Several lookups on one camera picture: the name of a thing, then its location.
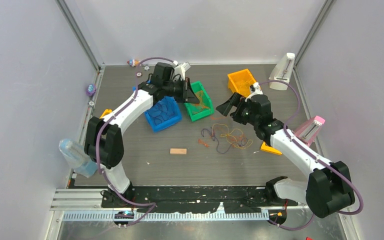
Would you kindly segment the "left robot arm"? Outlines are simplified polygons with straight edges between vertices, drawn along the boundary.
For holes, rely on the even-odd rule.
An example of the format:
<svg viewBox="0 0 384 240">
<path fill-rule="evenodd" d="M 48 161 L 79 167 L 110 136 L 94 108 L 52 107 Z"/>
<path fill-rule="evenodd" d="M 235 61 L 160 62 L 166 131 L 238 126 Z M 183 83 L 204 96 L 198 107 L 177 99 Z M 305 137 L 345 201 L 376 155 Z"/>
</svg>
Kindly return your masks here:
<svg viewBox="0 0 384 240">
<path fill-rule="evenodd" d="M 84 152 L 97 164 L 121 207 L 128 207 L 134 199 L 129 190 L 131 181 L 122 166 L 124 133 L 165 97 L 174 98 L 178 103 L 198 104 L 200 101 L 186 76 L 190 67 L 188 62 L 158 62 L 148 79 L 139 83 L 124 103 L 103 118 L 91 117 L 87 123 Z"/>
</svg>

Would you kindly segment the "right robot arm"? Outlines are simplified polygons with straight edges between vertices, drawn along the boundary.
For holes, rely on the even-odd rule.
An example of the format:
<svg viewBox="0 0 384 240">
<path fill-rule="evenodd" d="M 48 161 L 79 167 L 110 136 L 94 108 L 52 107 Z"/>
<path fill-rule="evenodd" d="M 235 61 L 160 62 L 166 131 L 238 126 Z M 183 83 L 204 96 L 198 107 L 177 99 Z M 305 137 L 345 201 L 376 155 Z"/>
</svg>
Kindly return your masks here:
<svg viewBox="0 0 384 240">
<path fill-rule="evenodd" d="M 300 142 L 282 121 L 273 117 L 271 102 L 264 94 L 245 97 L 234 93 L 216 110 L 235 122 L 250 124 L 256 136 L 279 150 L 304 174 L 307 182 L 279 177 L 265 192 L 271 205 L 284 199 L 307 205 L 318 218 L 325 218 L 353 205 L 356 201 L 348 166 L 332 162 Z"/>
</svg>

